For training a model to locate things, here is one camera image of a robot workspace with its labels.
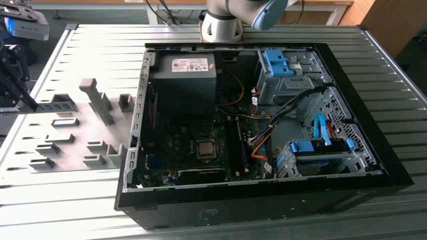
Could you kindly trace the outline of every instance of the black wire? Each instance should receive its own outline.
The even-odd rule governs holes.
[[[266,163],[270,166],[270,174],[265,178],[272,179],[274,176],[276,167],[274,167],[274,163],[273,163],[273,151],[272,151],[272,138],[270,137],[264,142],[264,148],[265,148]]]
[[[276,127],[276,125],[278,124],[278,119],[286,115],[289,112],[292,112],[296,107],[298,106],[300,101],[304,99],[304,97],[306,97],[310,94],[314,93],[321,93],[326,90],[326,86],[317,86],[313,89],[305,90],[302,91],[298,95],[296,95],[294,97],[290,98],[290,100],[288,100],[285,102],[285,104],[281,105],[281,107],[278,108],[278,110],[274,112],[274,114],[270,116],[269,119],[269,123],[266,128],[261,131],[260,134],[257,134],[253,139],[250,140],[250,142],[253,143],[254,141],[257,141],[261,137],[264,137],[266,134],[269,134],[273,130],[273,128]]]
[[[298,12],[298,17],[294,21],[286,23],[285,25],[294,24],[294,23],[298,24],[301,17],[302,17],[302,14],[304,14],[304,6],[305,6],[304,0],[300,0],[300,3],[301,3],[301,8],[300,8],[300,12]]]
[[[232,103],[234,101],[234,100],[232,100],[232,96],[230,95],[228,95],[226,98],[228,98],[228,102],[229,103]],[[240,108],[237,107],[236,104],[230,105],[229,107],[233,107],[233,109],[237,111],[237,114],[242,114],[242,112],[241,112],[241,110],[240,110]]]
[[[170,12],[169,8],[168,8],[168,5],[166,5],[165,1],[164,1],[164,0],[158,0],[158,2],[161,3],[161,5],[162,5],[162,7],[164,7],[164,9],[165,9],[165,11],[166,11],[166,14],[168,14],[170,20],[172,20],[172,23],[176,25],[176,24],[177,24],[176,18],[174,18],[174,16],[172,15],[172,12]]]
[[[192,17],[193,12],[194,12],[194,10],[190,10],[190,13],[189,13],[186,19],[181,22],[182,24],[184,24],[184,23],[188,21],[188,19]]]
[[[154,11],[154,10],[153,10],[153,8],[152,8],[152,5],[149,4],[149,1],[146,0],[145,2],[146,2],[146,5],[148,5],[148,7],[149,7],[149,9],[150,9],[152,13],[157,16],[157,18],[158,18],[158,19],[161,19],[161,21],[164,22],[164,24],[166,24],[166,23],[168,23],[168,21],[166,21],[166,20],[164,20],[164,18],[158,16],[158,14],[156,13],[156,11]]]

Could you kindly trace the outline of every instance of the metal workbench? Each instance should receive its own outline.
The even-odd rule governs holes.
[[[145,231],[113,210],[117,168],[26,169],[25,153],[41,139],[25,136],[33,134],[36,120],[49,122],[56,115],[21,115],[0,149],[1,239],[427,239],[427,101],[369,32],[352,26],[290,25],[262,33],[246,27],[244,32],[246,42],[329,44],[414,185],[338,214]],[[198,37],[196,25],[68,26],[32,96],[40,101],[49,92],[69,91],[84,106],[86,97],[72,93],[81,77],[94,77],[97,90],[109,97],[121,92],[134,96],[144,43],[197,42]]]

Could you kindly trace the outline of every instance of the label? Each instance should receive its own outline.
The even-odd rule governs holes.
[[[256,97],[252,97],[252,104],[253,104],[254,106],[258,105],[258,99],[257,99]]]
[[[301,69],[301,65],[298,64],[289,64],[288,66],[290,69]]]
[[[218,209],[206,209],[198,211],[198,220],[212,221],[218,218]]]
[[[265,162],[265,164],[264,164],[264,169],[266,170],[266,172],[270,174],[272,173],[272,170],[273,170],[273,168],[272,168],[272,166]]]
[[[206,58],[176,58],[172,61],[172,72],[206,72],[208,59]]]

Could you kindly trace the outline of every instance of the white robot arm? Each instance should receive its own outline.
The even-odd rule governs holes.
[[[242,37],[241,21],[256,30],[273,27],[288,0],[206,0],[201,37],[210,43],[233,43]]]

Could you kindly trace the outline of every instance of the yellow wire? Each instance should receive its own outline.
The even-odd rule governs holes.
[[[240,85],[240,88],[241,88],[241,93],[240,93],[240,97],[238,97],[238,99],[237,99],[236,101],[228,102],[228,103],[216,104],[214,106],[217,106],[217,107],[224,107],[224,106],[229,106],[229,105],[236,104],[236,103],[242,99],[242,96],[244,96],[244,94],[245,94],[245,88],[242,87],[242,84],[241,84],[238,78],[236,77],[236,75],[233,75],[232,72],[228,71],[228,70],[224,70],[224,69],[222,69],[222,71],[226,72],[226,73],[233,77],[233,79],[237,81],[237,83],[238,83],[238,85]]]

